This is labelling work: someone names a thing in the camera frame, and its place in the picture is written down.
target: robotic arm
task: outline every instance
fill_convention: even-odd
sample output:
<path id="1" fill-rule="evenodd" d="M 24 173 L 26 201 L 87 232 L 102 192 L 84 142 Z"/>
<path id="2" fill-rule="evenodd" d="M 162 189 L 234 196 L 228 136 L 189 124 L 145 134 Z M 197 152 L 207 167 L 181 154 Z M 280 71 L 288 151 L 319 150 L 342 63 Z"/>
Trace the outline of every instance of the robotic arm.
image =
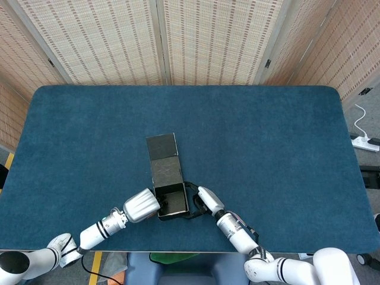
<path id="1" fill-rule="evenodd" d="M 224 210 L 224 204 L 206 187 L 188 183 L 204 203 L 216 225 L 238 252 L 249 259 L 244 270 L 250 281 L 281 281 L 293 285 L 360 285 L 347 255 L 337 248 L 325 248 L 313 256 L 314 266 L 304 261 L 277 258 L 260 247 L 238 223 L 238 218 Z"/>
<path id="2" fill-rule="evenodd" d="M 80 245 L 76 246 L 71 234 L 54 238 L 46 248 L 33 252 L 8 251 L 0 254 L 0 284 L 14 285 L 55 269 L 69 266 L 103 240 L 125 228 L 130 221 L 138 223 L 160 208 L 155 196 L 147 188 L 123 205 L 123 211 L 114 208 L 110 215 L 83 230 Z"/>

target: blue tabletop mat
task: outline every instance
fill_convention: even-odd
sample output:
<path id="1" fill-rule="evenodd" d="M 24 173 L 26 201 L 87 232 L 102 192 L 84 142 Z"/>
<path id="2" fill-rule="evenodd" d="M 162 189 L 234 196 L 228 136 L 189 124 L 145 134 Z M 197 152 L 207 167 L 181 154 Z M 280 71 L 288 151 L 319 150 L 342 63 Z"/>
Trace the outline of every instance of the blue tabletop mat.
<path id="1" fill-rule="evenodd" d="M 152 188 L 146 137 L 174 132 L 183 177 L 272 252 L 379 244 L 338 93 L 329 87 L 46 86 L 0 195 L 0 248 L 39 249 Z M 132 224 L 110 251 L 234 251 L 210 216 Z"/>

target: woven panel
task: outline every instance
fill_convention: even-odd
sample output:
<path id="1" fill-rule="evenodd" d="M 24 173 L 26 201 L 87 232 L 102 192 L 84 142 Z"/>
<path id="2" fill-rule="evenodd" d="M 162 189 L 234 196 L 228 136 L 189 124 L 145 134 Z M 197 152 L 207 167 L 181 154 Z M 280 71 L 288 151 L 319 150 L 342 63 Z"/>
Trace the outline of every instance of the woven panel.
<path id="1" fill-rule="evenodd" d="M 45 62 L 0 7 L 0 74 L 30 100 L 38 87 L 61 83 Z"/>
<path id="2" fill-rule="evenodd" d="M 375 73 L 380 76 L 380 2 L 345 0 L 292 83 L 331 86 L 344 100 Z"/>
<path id="3" fill-rule="evenodd" d="M 286 85 L 334 0 L 303 0 L 285 34 L 276 42 L 276 52 L 261 83 Z"/>
<path id="4" fill-rule="evenodd" d="M 0 144 L 14 151 L 23 130 L 28 103 L 0 85 Z"/>
<path id="5" fill-rule="evenodd" d="M 282 0 L 164 0 L 172 84 L 252 84 Z"/>
<path id="6" fill-rule="evenodd" d="M 148 0 L 19 0 L 75 84 L 161 84 Z"/>

